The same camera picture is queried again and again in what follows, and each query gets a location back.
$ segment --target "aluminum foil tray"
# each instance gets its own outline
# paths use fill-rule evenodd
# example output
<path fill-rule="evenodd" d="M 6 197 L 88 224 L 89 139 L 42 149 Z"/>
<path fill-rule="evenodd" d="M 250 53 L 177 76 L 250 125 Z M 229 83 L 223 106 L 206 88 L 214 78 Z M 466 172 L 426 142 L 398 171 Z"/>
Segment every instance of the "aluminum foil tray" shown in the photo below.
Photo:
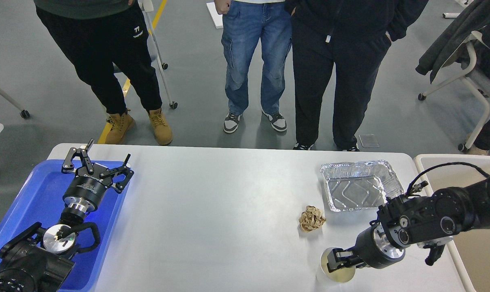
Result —
<path fill-rule="evenodd" d="M 335 212 L 378 207 L 386 196 L 394 198 L 404 192 L 385 160 L 323 164 L 321 173 L 328 204 Z"/>

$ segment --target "tan work boot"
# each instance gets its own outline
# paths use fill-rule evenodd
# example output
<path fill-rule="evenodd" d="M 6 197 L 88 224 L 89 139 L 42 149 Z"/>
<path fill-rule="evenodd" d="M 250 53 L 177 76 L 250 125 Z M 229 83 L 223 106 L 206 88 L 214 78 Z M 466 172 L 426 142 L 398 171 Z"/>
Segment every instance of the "tan work boot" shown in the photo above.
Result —
<path fill-rule="evenodd" d="M 158 142 L 158 144 L 161 146 L 169 145 L 173 141 L 173 132 L 165 120 L 162 109 L 149 111 L 149 120 L 151 121 L 154 129 L 156 142 Z"/>
<path fill-rule="evenodd" d="M 469 151 L 467 151 L 468 155 L 488 155 L 488 150 L 483 150 L 477 148 L 475 145 L 473 145 Z"/>
<path fill-rule="evenodd" d="M 110 114 L 106 122 L 111 124 L 111 130 L 106 136 L 106 144 L 124 143 L 127 131 L 135 126 L 135 120 L 127 112 L 122 115 Z"/>

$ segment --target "brown paper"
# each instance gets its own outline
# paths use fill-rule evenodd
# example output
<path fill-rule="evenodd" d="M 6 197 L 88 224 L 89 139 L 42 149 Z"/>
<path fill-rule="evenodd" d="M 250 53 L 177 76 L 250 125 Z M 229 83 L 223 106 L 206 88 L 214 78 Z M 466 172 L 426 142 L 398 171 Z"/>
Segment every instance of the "brown paper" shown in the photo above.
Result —
<path fill-rule="evenodd" d="M 324 212 L 313 206 L 306 206 L 306 211 L 301 213 L 299 218 L 299 226 L 304 232 L 310 232 L 319 229 L 326 218 L 323 217 Z"/>

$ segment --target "cup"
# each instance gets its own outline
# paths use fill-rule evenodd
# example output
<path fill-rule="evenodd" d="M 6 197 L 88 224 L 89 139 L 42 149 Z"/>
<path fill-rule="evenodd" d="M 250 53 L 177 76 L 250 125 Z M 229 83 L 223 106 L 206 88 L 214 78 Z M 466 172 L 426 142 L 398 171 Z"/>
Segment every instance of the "cup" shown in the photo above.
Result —
<path fill-rule="evenodd" d="M 317 268 L 316 278 L 317 281 L 322 285 L 330 285 L 333 283 L 346 283 L 353 279 L 355 275 L 356 268 L 352 266 L 351 268 L 341 268 L 335 270 L 332 273 L 328 271 L 328 255 L 332 252 L 335 247 L 329 247 L 324 250 L 321 254 L 321 260 L 319 261 L 319 267 Z"/>

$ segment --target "black sneaker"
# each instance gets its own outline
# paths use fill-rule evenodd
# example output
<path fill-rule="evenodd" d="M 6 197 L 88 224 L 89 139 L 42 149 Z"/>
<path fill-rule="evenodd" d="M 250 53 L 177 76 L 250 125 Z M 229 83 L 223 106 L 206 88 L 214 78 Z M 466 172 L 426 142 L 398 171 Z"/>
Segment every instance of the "black sneaker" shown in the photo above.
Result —
<path fill-rule="evenodd" d="M 347 148 L 347 149 L 343 149 L 342 151 L 348 151 L 348 152 L 360 152 L 360 150 L 358 149 L 358 146 L 355 144 L 355 146 L 351 147 L 351 148 Z"/>
<path fill-rule="evenodd" d="M 310 146 L 302 145 L 300 143 L 295 144 L 294 150 L 311 150 L 315 144 L 311 144 Z"/>
<path fill-rule="evenodd" d="M 284 119 L 284 116 L 281 113 L 276 113 L 273 115 L 269 115 L 265 113 L 263 110 L 261 110 L 265 116 L 267 116 L 268 120 L 270 121 L 270 124 L 272 125 L 272 128 L 278 132 L 284 132 L 286 131 L 286 120 Z"/>
<path fill-rule="evenodd" d="M 223 131 L 229 134 L 234 133 L 237 130 L 237 126 L 240 124 L 241 116 L 242 114 L 235 115 L 229 112 L 225 117 L 225 121 L 223 122 Z"/>

